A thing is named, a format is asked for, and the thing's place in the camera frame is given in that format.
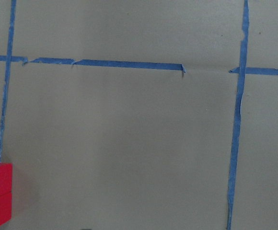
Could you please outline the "brown paper table cover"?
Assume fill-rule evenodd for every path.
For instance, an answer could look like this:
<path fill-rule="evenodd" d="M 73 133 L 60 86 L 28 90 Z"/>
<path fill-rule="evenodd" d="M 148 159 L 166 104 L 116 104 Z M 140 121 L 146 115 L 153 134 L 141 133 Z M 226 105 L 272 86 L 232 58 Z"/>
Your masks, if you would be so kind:
<path fill-rule="evenodd" d="M 231 229 L 278 230 L 278 0 L 248 7 L 246 67 L 272 70 L 245 76 Z M 0 230 L 226 230 L 243 11 L 244 0 L 17 0 L 12 54 L 28 62 L 11 63 L 12 219 Z"/>

